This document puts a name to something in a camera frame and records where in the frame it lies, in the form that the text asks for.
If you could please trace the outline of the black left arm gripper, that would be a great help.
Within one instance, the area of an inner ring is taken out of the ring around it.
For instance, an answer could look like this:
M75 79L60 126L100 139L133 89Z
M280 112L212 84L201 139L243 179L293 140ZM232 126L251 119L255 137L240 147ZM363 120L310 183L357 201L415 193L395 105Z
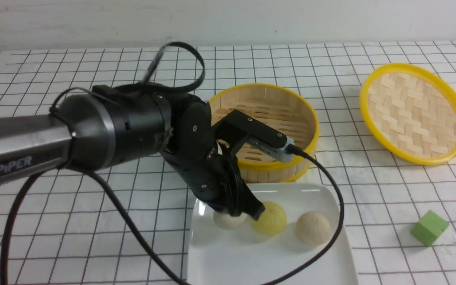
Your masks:
M172 137L161 155L200 201L217 212L258 221L265 211L235 171L235 161L218 144L211 109L195 95L167 95L172 113Z

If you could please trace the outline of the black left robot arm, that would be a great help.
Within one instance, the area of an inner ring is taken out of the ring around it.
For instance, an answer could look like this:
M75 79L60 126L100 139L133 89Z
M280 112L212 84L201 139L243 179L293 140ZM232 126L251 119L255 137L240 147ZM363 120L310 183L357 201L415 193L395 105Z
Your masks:
M94 172L156 153L217 212L257 218L261 203L235 154L218 143L210 106L159 84L95 86L47 115L0 118L0 185L52 169Z

